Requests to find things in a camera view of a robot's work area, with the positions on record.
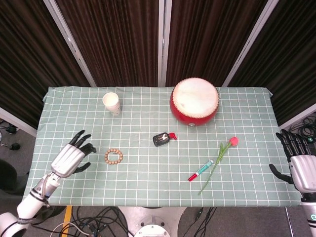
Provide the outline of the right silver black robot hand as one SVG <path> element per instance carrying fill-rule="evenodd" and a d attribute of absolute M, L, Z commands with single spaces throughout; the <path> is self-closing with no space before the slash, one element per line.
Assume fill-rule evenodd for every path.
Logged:
<path fill-rule="evenodd" d="M 299 135 L 284 129 L 276 133 L 281 141 L 287 157 L 290 175 L 280 173 L 273 164 L 269 168 L 278 179 L 295 186 L 303 193 L 314 193 L 316 191 L 316 156 L 312 154 L 307 140 Z"/>

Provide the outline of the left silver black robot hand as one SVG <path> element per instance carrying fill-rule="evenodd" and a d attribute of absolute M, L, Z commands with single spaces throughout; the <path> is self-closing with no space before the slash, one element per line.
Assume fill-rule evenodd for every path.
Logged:
<path fill-rule="evenodd" d="M 83 172 L 90 167 L 90 162 L 79 166 L 86 156 L 96 153 L 96 148 L 91 143 L 82 146 L 91 137 L 91 134 L 87 134 L 81 138 L 84 133 L 85 130 L 78 132 L 51 163 L 51 170 L 58 177 L 68 178 L 72 174 Z"/>

